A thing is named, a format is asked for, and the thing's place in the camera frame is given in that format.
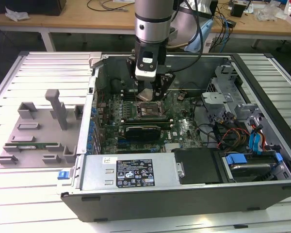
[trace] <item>blue tab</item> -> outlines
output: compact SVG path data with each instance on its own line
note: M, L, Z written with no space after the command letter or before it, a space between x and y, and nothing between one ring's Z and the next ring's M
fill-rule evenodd
M278 162L280 163L281 161L283 161L282 156L280 153L276 153L276 159L278 160Z
M249 137L249 149L252 149L253 148L253 139L254 139L254 134L250 134L250 137Z
M261 136L260 134L256 134L256 137L254 139L254 143L253 143L253 151L255 151L257 154L261 154L261 152L259 151L259 142L260 142Z
M244 154L229 154L228 156L226 156L226 161L228 165L247 163L247 160Z
M69 171L60 171L58 172L58 180L68 180L69 178Z

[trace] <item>warning label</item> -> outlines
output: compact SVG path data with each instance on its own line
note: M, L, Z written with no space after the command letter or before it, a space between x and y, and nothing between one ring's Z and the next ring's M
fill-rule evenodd
M119 188L155 186L152 159L117 160L116 186Z

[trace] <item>sticker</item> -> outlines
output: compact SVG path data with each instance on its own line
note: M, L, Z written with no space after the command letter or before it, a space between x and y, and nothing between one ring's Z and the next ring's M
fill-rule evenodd
M37 149L36 146L18 146L19 149L22 149L22 150L34 150L34 149Z
M116 161L116 186L119 188L155 186L152 159Z
M102 164L116 164L117 157L103 157Z
M143 61L144 63L152 63L152 62L153 62L153 59L152 59L152 58L143 57L143 58L142 58L142 61Z

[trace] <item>metal slotted table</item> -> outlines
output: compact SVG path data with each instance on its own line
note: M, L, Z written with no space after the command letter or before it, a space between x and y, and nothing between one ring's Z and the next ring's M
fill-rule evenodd
M17 108L22 101L49 108L45 91L58 88L66 108L85 102L92 73L89 54L31 52L16 59L0 85L0 152L18 119ZM291 77L273 58L240 55L291 127ZM291 232L291 198L262 211L84 223L58 195L60 170L0 169L0 232ZM235 225L248 228L238 229Z

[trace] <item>green circuit board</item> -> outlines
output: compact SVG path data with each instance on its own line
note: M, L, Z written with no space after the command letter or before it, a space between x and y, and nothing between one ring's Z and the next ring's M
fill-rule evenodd
M101 127L105 134L101 153L166 152L166 143L179 143L181 148L201 147L201 138L190 117L193 107L192 100L177 101L178 95L178 91L173 91L165 100L160 101L161 112L163 112L160 119L165 122L159 121L159 124L154 120L138 122L138 119L141 118L140 114L143 114L143 112L139 112L138 115L138 105L142 106L144 102L124 101L120 96L113 95L107 102L108 104L103 105L106 107L103 109L103 116L100 117ZM147 118L151 117L156 116L153 113L147 115ZM129 125L123 123L123 119L125 122L130 122ZM129 141L125 138L126 127L155 125L162 128L159 139L155 141Z

